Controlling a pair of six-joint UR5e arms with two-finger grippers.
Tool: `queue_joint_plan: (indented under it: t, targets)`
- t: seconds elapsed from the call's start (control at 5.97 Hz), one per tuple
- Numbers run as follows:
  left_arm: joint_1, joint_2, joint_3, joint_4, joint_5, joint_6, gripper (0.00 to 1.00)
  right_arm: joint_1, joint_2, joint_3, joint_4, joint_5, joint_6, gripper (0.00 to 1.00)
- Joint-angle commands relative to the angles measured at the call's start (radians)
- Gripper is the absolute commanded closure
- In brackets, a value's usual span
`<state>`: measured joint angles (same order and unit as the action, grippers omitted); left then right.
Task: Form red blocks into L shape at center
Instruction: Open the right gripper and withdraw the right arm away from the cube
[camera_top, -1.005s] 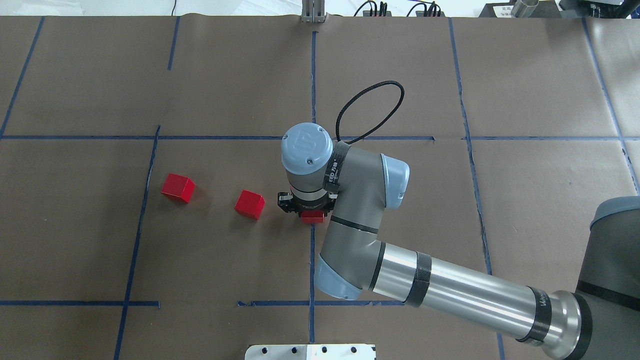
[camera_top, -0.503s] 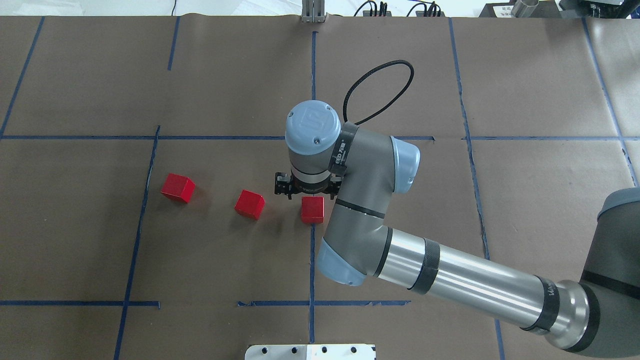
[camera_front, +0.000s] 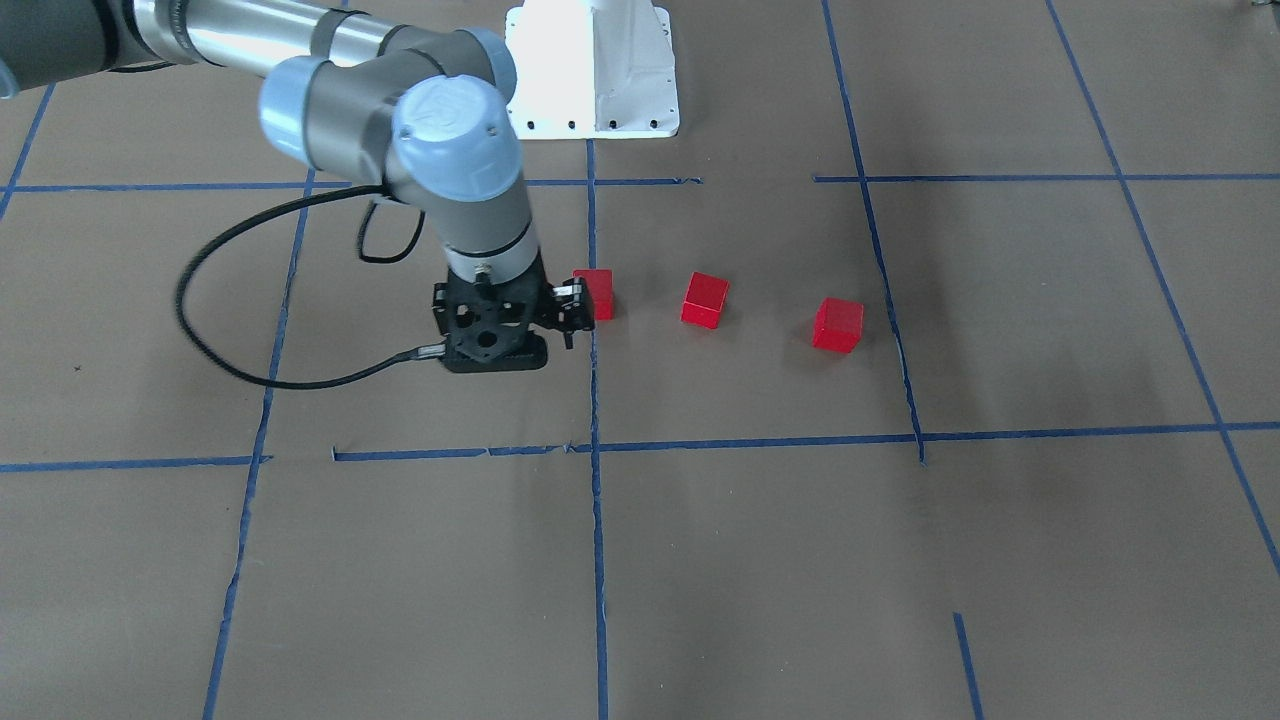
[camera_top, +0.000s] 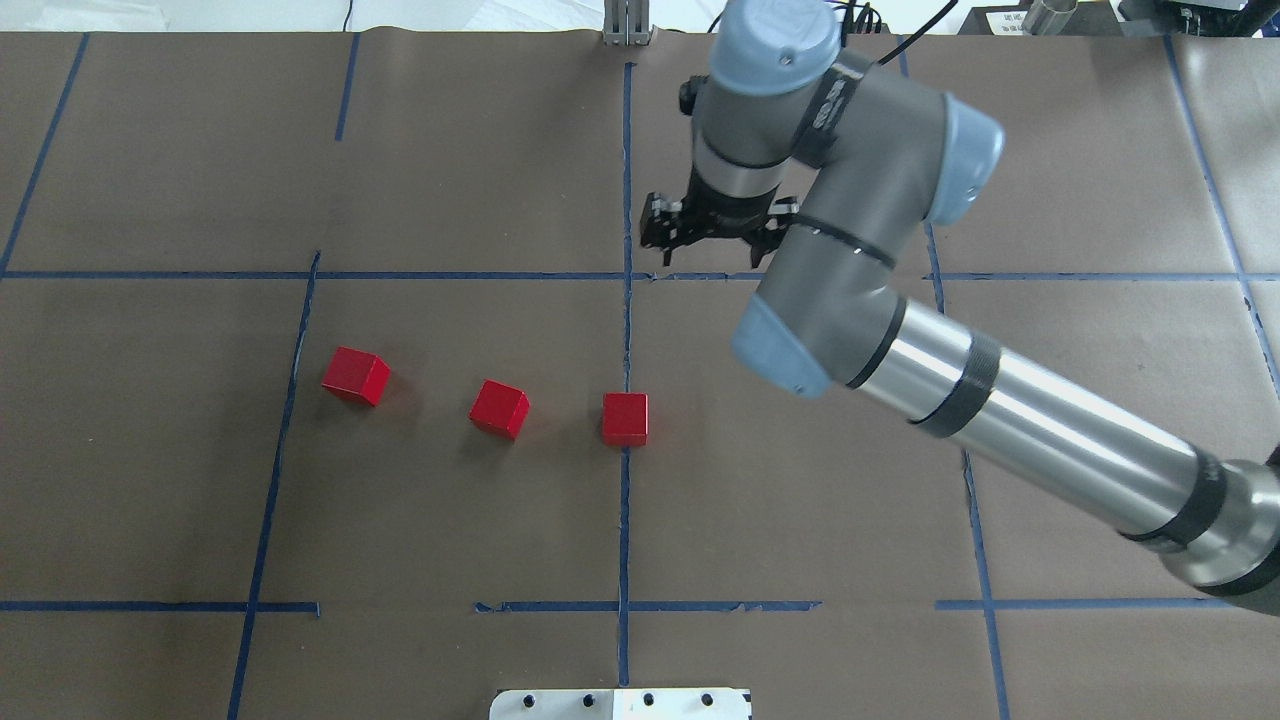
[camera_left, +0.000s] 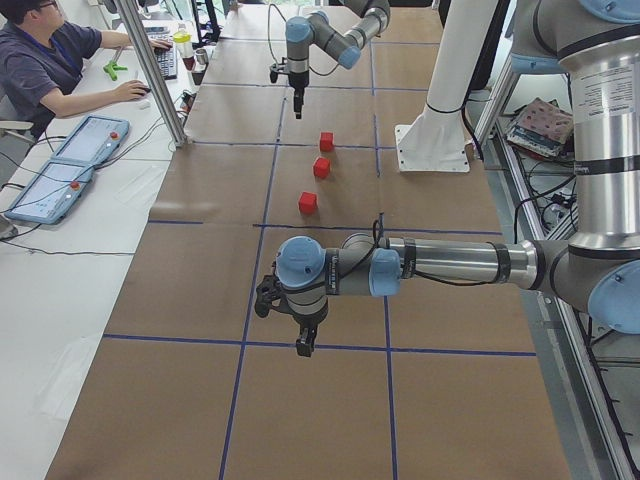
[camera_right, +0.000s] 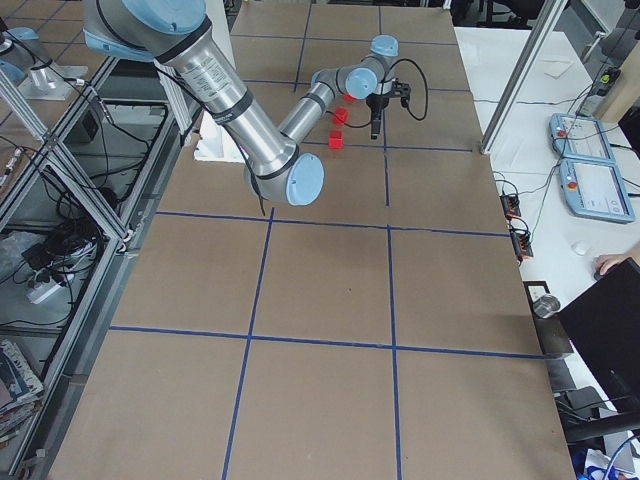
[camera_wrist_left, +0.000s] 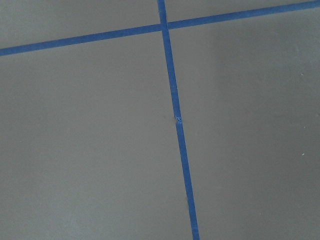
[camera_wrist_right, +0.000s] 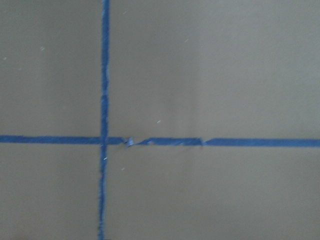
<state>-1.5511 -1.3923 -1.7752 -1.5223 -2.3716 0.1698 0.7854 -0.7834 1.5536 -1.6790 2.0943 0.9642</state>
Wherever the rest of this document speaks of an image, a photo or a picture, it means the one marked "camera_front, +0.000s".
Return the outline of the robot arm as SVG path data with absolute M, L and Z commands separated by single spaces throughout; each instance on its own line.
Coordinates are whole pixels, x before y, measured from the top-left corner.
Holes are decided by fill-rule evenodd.
M 5 1 L 1 23 L 4 97 L 148 61 L 257 76 L 273 147 L 434 224 L 452 352 L 486 365 L 534 327 L 571 337 L 595 325 L 581 279 L 547 279 L 509 123 L 515 60 L 489 29 L 434 32 L 311 1 Z

